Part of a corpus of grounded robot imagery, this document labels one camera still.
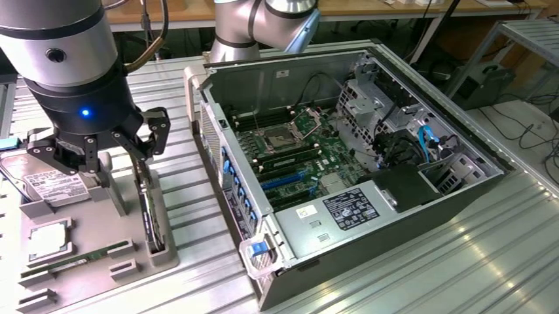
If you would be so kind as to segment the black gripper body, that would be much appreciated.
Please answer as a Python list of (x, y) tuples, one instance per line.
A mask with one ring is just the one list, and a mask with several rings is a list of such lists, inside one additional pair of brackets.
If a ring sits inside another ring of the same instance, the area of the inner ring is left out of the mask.
[(60, 137), (84, 137), (112, 130), (136, 134), (143, 117), (125, 76), (124, 65), (116, 61), (108, 72), (84, 85), (56, 88), (24, 80)]

